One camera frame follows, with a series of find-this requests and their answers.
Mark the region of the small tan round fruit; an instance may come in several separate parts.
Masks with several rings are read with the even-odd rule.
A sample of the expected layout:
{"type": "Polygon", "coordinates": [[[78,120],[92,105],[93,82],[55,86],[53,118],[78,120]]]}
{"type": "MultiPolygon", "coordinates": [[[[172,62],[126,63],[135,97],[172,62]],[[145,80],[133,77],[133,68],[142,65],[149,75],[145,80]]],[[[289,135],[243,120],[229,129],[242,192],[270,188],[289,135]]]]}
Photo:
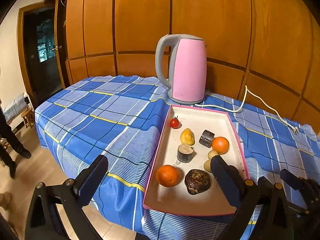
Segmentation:
{"type": "Polygon", "coordinates": [[[216,155],[219,155],[219,153],[217,151],[215,151],[215,150],[211,150],[211,151],[208,152],[207,157],[210,160],[210,159],[212,159],[212,157],[214,157],[216,155]]]}

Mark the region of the dark brown water chestnut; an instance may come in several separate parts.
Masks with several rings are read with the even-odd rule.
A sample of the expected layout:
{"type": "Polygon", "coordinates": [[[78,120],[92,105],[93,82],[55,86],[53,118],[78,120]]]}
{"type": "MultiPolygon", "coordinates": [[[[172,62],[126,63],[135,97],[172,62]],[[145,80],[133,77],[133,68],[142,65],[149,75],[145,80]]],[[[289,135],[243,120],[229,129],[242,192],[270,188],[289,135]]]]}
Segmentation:
{"type": "Polygon", "coordinates": [[[191,195],[207,191],[211,186],[210,176],[206,171],[192,169],[184,178],[184,184],[191,195]]]}

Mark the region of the round orange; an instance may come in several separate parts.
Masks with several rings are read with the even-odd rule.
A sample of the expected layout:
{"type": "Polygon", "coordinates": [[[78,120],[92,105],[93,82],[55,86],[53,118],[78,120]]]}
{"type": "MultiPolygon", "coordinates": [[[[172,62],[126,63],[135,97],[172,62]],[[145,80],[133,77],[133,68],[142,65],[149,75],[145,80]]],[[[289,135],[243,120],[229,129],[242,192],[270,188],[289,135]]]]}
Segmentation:
{"type": "Polygon", "coordinates": [[[225,154],[229,150],[229,141],[225,137],[216,137],[212,142],[212,149],[218,154],[225,154]]]}

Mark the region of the dark sugarcane chunk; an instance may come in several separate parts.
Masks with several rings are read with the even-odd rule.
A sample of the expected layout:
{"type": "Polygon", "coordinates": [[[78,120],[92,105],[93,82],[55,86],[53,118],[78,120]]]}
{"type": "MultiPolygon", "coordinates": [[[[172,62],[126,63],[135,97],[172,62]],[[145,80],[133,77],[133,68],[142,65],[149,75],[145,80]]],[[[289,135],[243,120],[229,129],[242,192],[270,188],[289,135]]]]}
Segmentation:
{"type": "Polygon", "coordinates": [[[207,148],[210,148],[214,140],[215,134],[209,130],[204,130],[199,138],[199,143],[207,148]]]}

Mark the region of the pale-topped sugarcane chunk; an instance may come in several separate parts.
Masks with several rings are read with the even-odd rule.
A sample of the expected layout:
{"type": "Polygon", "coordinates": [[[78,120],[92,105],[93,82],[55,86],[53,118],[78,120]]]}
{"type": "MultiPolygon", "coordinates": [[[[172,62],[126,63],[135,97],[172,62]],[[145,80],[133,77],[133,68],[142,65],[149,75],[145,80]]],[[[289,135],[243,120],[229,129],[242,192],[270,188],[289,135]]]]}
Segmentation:
{"type": "Polygon", "coordinates": [[[177,159],[182,163],[189,163],[194,156],[193,148],[188,144],[180,144],[177,148],[177,159]]]}

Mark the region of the yellow mango piece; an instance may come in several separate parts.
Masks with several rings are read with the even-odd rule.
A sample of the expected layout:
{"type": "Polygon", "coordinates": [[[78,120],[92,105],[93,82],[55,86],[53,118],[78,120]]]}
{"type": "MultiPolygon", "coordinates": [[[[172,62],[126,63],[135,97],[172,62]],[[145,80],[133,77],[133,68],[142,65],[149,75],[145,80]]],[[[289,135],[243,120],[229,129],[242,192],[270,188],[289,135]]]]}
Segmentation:
{"type": "Polygon", "coordinates": [[[183,132],[180,135],[180,141],[182,144],[187,144],[192,146],[193,144],[195,144],[195,138],[194,138],[194,134],[191,131],[191,129],[186,128],[183,130],[183,132]]]}

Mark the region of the red cherry tomato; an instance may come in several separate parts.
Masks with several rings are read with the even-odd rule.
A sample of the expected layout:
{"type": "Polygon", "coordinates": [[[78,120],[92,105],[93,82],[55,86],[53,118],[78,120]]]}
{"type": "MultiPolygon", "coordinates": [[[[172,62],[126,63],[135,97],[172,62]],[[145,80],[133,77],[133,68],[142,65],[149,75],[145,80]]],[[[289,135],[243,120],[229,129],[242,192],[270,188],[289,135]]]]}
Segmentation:
{"type": "Polygon", "coordinates": [[[180,127],[180,122],[178,120],[178,117],[173,117],[171,120],[170,120],[170,127],[173,128],[173,129],[178,129],[180,127]]]}

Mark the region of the pink rimmed white tray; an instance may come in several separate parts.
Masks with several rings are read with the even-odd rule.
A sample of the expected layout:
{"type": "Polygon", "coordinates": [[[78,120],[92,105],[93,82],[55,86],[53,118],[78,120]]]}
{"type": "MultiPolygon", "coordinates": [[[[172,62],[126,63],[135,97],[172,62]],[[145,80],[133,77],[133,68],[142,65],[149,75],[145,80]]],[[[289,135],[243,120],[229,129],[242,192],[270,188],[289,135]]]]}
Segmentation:
{"type": "Polygon", "coordinates": [[[222,155],[223,160],[228,165],[236,167],[243,179],[248,178],[244,152],[228,113],[172,105],[165,119],[145,190],[143,200],[145,209],[182,216],[221,216],[235,212],[235,207],[229,204],[212,174],[211,186],[203,193],[191,195],[184,184],[185,175],[192,169],[203,169],[204,162],[208,159],[207,154],[211,149],[199,143],[199,138],[205,129],[229,141],[229,150],[222,155]],[[175,116],[180,122],[178,129],[171,128],[169,124],[175,116]],[[192,146],[194,156],[189,163],[181,163],[177,159],[177,148],[181,144],[180,135],[186,128],[191,129],[195,137],[195,144],[192,146]],[[173,187],[159,185],[156,172],[163,165],[177,168],[180,176],[177,185],[173,187]]]}

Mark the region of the blue plaid tablecloth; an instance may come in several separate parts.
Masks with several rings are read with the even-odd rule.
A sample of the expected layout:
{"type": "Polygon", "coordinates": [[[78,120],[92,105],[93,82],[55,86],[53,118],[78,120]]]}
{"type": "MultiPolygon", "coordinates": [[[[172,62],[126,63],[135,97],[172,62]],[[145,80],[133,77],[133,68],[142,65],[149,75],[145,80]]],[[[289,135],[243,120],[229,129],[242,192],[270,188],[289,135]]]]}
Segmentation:
{"type": "MultiPolygon", "coordinates": [[[[143,208],[144,192],[165,117],[172,101],[155,77],[99,76],[83,79],[55,94],[35,111],[40,144],[63,172],[75,178],[100,154],[109,172],[92,198],[112,223],[150,239],[217,239],[220,219],[169,215],[143,208]]],[[[229,110],[249,177],[280,181],[284,168],[319,180],[319,139],[312,127],[249,104],[207,92],[207,109],[229,110]]]]}

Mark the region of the wooden stool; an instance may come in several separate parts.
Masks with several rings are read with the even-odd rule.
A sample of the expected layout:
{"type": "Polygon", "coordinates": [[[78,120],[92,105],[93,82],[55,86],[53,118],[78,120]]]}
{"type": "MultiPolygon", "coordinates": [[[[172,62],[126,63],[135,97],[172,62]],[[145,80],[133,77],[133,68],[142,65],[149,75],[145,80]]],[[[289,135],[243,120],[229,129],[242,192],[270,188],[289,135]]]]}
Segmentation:
{"type": "Polygon", "coordinates": [[[27,108],[21,113],[21,118],[23,119],[26,128],[32,128],[35,124],[35,116],[32,108],[27,108]]]}

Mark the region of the person legs dark trousers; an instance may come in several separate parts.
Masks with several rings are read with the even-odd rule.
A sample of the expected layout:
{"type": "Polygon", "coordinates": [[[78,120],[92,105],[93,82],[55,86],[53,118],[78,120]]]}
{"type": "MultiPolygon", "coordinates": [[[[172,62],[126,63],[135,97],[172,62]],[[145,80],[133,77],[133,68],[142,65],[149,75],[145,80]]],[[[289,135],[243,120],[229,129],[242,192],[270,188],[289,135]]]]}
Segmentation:
{"type": "MultiPolygon", "coordinates": [[[[5,115],[1,109],[1,118],[0,118],[0,133],[1,138],[4,138],[7,140],[9,145],[22,157],[25,159],[31,158],[31,153],[23,146],[23,144],[17,139],[16,135],[13,133],[11,127],[7,124],[7,121],[5,119],[5,115]]],[[[7,150],[1,145],[1,151],[0,151],[1,160],[7,167],[9,168],[10,177],[12,179],[15,178],[16,174],[16,168],[17,164],[7,150]]]]}

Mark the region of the pink electric kettle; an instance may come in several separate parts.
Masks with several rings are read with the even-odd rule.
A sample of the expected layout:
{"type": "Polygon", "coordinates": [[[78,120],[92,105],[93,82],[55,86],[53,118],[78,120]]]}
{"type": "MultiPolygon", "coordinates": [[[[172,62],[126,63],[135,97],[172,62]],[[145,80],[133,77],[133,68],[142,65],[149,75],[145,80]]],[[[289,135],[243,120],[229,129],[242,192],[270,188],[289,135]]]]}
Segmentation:
{"type": "Polygon", "coordinates": [[[194,105],[204,99],[207,55],[204,40],[187,34],[165,35],[157,43],[155,70],[168,89],[168,97],[177,103],[194,105]],[[171,47],[168,78],[162,73],[165,47],[171,47]]]}

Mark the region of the dark wooden door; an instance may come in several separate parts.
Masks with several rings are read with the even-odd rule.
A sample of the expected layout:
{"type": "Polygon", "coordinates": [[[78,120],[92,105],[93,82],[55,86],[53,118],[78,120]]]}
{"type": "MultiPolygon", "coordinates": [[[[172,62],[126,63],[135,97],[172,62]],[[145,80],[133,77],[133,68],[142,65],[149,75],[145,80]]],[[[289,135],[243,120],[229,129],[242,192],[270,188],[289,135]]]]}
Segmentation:
{"type": "Polygon", "coordinates": [[[54,5],[43,2],[18,10],[17,46],[27,95],[37,107],[62,90],[54,31],[54,5]]]}

